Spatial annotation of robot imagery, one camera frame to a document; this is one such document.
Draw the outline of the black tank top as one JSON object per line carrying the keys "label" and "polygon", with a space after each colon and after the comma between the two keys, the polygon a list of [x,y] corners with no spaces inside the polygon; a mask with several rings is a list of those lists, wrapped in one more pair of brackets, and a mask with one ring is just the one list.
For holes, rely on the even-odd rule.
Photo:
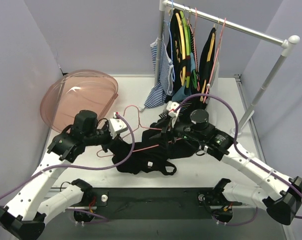
{"label": "black tank top", "polygon": [[154,137],[158,133],[158,130],[145,130],[142,141],[135,143],[134,152],[128,160],[116,167],[117,170],[134,175],[140,172],[160,172],[172,176],[177,168],[169,160],[189,158],[199,149],[196,141],[179,139],[166,142],[162,137]]}

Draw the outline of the pink wire hanger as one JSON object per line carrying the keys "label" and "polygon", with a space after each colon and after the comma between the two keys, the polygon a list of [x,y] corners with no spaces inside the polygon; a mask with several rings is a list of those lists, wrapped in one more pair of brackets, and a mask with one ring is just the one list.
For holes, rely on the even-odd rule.
{"label": "pink wire hanger", "polygon": [[[137,109],[137,119],[138,119],[138,126],[137,126],[136,129],[133,130],[133,132],[137,131],[138,129],[154,130],[154,131],[160,131],[160,130],[161,130],[161,128],[147,127],[147,126],[143,126],[143,125],[142,125],[142,123],[141,123],[141,118],[140,118],[140,114],[143,113],[143,112],[145,111],[145,109],[146,109],[145,107],[138,107],[137,105],[133,105],[133,104],[128,105],[127,107],[125,107],[125,109],[124,109],[124,111],[123,111],[123,116],[125,116],[126,111],[127,111],[128,108],[133,108],[133,107],[134,107],[135,109]],[[145,149],[147,150],[147,149],[155,148],[155,147],[157,147],[157,146],[154,145],[154,146],[151,146],[151,147],[147,147],[147,148],[145,148]],[[100,152],[102,152],[102,149],[99,150],[99,151],[96,153],[97,157],[99,157],[99,158],[106,158],[106,157],[112,157],[112,156],[114,156],[114,154],[101,156],[101,155],[99,155]]]}

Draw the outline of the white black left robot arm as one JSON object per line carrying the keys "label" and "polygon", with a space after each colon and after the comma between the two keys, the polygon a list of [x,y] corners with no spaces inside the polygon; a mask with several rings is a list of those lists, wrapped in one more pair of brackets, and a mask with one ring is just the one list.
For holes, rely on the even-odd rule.
{"label": "white black left robot arm", "polygon": [[98,128],[97,114],[81,110],[73,124],[56,135],[47,148],[53,158],[43,159],[30,179],[13,190],[17,194],[0,206],[0,226],[19,240],[36,240],[46,225],[57,215],[74,204],[88,205],[92,201],[92,186],[76,179],[65,190],[45,199],[53,184],[67,168],[85,169],[74,165],[86,147],[106,146],[120,139],[120,134],[130,131],[128,122],[118,113]]}

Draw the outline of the blue white striped top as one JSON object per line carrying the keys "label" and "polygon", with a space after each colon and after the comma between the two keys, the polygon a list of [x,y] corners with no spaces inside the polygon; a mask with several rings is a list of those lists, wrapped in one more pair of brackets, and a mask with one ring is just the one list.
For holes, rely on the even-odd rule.
{"label": "blue white striped top", "polygon": [[157,74],[158,80],[145,100],[144,107],[147,109],[162,106],[170,97],[174,95],[170,54],[169,41],[167,45],[162,42],[158,68],[159,72]]}

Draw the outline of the light blue hanger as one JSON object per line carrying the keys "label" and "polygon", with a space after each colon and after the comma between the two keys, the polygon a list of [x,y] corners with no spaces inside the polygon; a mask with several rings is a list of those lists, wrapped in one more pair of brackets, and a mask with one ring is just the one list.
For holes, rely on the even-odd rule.
{"label": "light blue hanger", "polygon": [[173,41],[172,41],[172,33],[171,33],[171,20],[173,17],[173,6],[171,5],[168,11],[169,14],[169,21],[168,21],[168,32],[169,32],[169,46],[170,46],[170,59],[171,59],[171,67],[172,67],[172,81],[175,82],[175,70],[174,70],[174,63],[173,63]]}

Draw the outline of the pink hanger with garment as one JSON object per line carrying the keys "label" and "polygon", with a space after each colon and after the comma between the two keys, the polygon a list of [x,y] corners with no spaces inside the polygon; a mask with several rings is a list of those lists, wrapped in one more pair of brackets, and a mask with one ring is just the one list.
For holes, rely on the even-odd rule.
{"label": "pink hanger with garment", "polygon": [[218,62],[218,55],[219,55],[219,50],[221,48],[221,42],[222,42],[222,36],[223,36],[223,30],[224,30],[224,27],[225,27],[225,23],[226,23],[226,18],[224,19],[223,27],[222,27],[221,32],[220,32],[219,43],[218,43],[218,46],[217,46],[216,51],[215,51],[215,58],[214,58],[214,61],[213,61],[213,64],[212,64],[212,69],[211,69],[211,72],[210,72],[210,78],[205,83],[205,91],[202,91],[202,93],[205,93],[205,94],[209,93],[209,90],[210,90],[210,87],[211,87],[213,73],[214,73],[214,70],[215,70],[215,66]]}

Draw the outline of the green hanger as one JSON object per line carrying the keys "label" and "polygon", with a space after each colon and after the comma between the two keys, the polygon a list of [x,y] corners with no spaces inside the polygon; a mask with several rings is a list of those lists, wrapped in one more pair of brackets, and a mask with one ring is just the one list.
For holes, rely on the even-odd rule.
{"label": "green hanger", "polygon": [[181,21],[185,35],[185,47],[186,47],[186,88],[190,88],[192,93],[198,90],[198,81],[195,70],[195,59],[192,50],[192,38],[190,26],[186,21],[185,14],[180,11]]}

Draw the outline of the yellow hanger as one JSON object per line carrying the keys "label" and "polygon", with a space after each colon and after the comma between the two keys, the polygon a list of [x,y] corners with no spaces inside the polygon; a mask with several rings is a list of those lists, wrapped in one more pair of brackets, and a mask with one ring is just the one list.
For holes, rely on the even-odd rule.
{"label": "yellow hanger", "polygon": [[202,91],[205,92],[205,83],[210,78],[210,72],[215,57],[215,37],[216,37],[216,28],[213,27],[203,47],[200,57],[200,66],[199,66],[200,93],[202,93]]}
{"label": "yellow hanger", "polygon": [[181,52],[181,60],[179,60],[180,63],[180,80],[181,85],[185,85],[185,78],[186,78],[186,47],[185,47],[185,37],[184,37],[184,30],[183,25],[181,21],[181,17],[179,13],[175,13],[177,22],[178,22],[178,28],[179,28],[179,35],[180,35],[180,52]]}

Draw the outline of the black multicolour striped garment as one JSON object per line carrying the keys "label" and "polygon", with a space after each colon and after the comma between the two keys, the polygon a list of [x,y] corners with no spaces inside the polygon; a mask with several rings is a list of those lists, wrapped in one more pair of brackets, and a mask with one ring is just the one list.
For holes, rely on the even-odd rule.
{"label": "black multicolour striped garment", "polygon": [[[167,103],[164,104],[163,112],[159,114],[160,120],[165,119],[168,116],[165,110]],[[191,105],[192,105],[191,101],[187,101],[180,107],[180,112],[177,120],[186,122],[189,119],[189,114],[192,111]]]}

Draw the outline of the teal garment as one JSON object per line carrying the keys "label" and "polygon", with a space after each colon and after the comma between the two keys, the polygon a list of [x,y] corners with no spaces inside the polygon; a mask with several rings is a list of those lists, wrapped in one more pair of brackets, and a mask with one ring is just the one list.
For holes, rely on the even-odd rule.
{"label": "teal garment", "polygon": [[187,98],[188,96],[190,96],[191,93],[191,89],[190,88],[186,88],[185,86],[182,86],[179,88],[179,90],[172,96],[171,98],[171,102],[181,102],[183,101],[185,98]]}

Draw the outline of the pink translucent plastic basin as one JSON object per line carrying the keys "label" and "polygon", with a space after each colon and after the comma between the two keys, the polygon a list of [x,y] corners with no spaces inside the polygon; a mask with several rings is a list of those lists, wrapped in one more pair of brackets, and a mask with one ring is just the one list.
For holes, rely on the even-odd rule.
{"label": "pink translucent plastic basin", "polygon": [[81,110],[97,113],[98,119],[105,117],[117,97],[115,78],[97,70],[77,70],[49,87],[40,104],[40,115],[48,127],[61,132]]}

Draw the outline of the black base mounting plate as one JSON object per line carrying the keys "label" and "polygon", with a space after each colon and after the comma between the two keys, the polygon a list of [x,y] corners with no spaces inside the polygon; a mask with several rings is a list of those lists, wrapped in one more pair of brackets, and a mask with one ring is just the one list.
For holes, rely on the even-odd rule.
{"label": "black base mounting plate", "polygon": [[110,206],[93,206],[95,213],[110,220],[203,220],[210,219],[212,211],[223,206],[205,206],[174,202],[112,202]]}

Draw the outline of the black hanging garment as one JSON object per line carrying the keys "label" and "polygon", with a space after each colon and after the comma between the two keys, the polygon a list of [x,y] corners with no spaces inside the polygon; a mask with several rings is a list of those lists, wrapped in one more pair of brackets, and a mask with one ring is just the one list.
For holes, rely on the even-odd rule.
{"label": "black hanging garment", "polygon": [[169,22],[168,43],[150,45],[152,63],[159,64],[158,81],[144,107],[156,108],[168,101],[181,102],[192,94],[207,94],[216,79],[216,28],[213,27],[201,54],[197,54],[194,30],[181,10],[174,9]]}

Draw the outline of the white clothes rack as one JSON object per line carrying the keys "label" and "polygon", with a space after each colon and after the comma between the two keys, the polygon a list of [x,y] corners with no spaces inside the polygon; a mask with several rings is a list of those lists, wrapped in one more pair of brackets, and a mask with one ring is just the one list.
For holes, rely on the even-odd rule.
{"label": "white clothes rack", "polygon": [[[280,39],[293,34],[292,30],[279,34],[270,28],[275,13],[284,5],[283,0],[181,0],[179,3]],[[139,30],[140,36],[143,37],[141,45],[146,49],[138,61],[152,72],[149,45],[155,40],[159,28],[159,2],[138,0],[134,7],[136,20],[142,25]],[[239,76],[248,68],[251,59],[259,53],[258,47],[265,45],[270,48],[270,63],[259,72],[257,80],[249,81],[259,89],[283,50],[273,43],[228,27],[224,28],[222,40],[217,40],[216,43],[221,45],[218,56],[219,79],[212,88],[212,94],[224,99],[240,119],[247,109],[248,101],[244,99],[241,86],[236,83]]]}

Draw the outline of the aluminium frame rail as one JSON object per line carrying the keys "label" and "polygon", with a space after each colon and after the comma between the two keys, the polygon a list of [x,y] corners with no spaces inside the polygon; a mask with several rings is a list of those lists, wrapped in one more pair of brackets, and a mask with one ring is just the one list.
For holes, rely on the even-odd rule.
{"label": "aluminium frame rail", "polygon": [[205,188],[92,188],[80,206],[86,206],[95,197],[97,206],[112,202],[192,202],[200,206],[252,206],[265,210],[274,200],[260,187],[229,183],[225,187]]}

